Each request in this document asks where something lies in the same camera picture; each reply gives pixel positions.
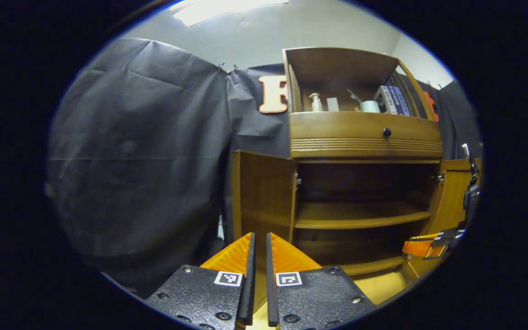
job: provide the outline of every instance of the cabinet door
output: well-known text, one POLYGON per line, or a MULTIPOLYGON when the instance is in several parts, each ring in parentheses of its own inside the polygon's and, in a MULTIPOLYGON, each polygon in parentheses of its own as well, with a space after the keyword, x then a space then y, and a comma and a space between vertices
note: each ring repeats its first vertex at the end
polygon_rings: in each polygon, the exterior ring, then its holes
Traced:
POLYGON ((237 151, 232 154, 233 239, 256 234, 254 310, 266 299, 266 233, 292 241, 296 162, 237 151))
MULTIPOLYGON (((476 165, 482 168, 482 160, 476 159, 476 165)), ((444 174, 443 184, 438 183, 429 207, 431 219, 421 231, 421 235, 435 234, 441 230, 455 228, 463 221, 466 211, 463 209, 463 195, 472 175, 467 159, 443 160, 440 163, 439 174, 444 174)), ((421 276, 434 269, 442 259, 423 260, 414 257, 409 261, 416 276, 421 276)))

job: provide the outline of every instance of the screw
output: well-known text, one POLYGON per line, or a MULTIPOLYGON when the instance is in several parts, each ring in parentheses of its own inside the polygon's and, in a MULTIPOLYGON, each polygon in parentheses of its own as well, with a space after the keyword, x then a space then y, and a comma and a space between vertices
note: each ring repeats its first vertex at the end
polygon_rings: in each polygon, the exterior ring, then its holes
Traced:
POLYGON ((325 324, 325 328, 329 328, 330 326, 334 326, 334 325, 336 325, 338 323, 340 323, 340 321, 337 321, 337 320, 331 321, 328 324, 325 324))
POLYGON ((228 313, 217 313, 215 314, 215 316, 218 318, 218 319, 222 319, 224 321, 228 321, 229 319, 231 319, 231 315, 229 315, 228 313))
POLYGON ((299 322, 299 321, 300 321, 299 315, 289 314, 289 315, 285 316, 285 322, 286 323, 296 323, 296 322, 299 322))
POLYGON ((191 322, 191 320, 190 320, 188 317, 184 317, 184 316, 182 316, 182 315, 177 315, 176 317, 182 319, 183 321, 191 322))

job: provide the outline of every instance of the cabinet shelf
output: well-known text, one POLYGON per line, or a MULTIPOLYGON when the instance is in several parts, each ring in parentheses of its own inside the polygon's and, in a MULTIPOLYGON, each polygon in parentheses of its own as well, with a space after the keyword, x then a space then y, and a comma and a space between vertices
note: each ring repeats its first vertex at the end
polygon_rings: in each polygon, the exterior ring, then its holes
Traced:
POLYGON ((370 263, 346 264, 340 265, 341 269, 349 276, 368 274, 371 272, 388 270, 390 268, 402 265, 405 261, 403 257, 393 257, 382 259, 379 261, 372 261, 370 263))
POLYGON ((427 219, 431 214, 404 201, 366 203, 303 202, 295 228, 359 229, 392 226, 427 219))

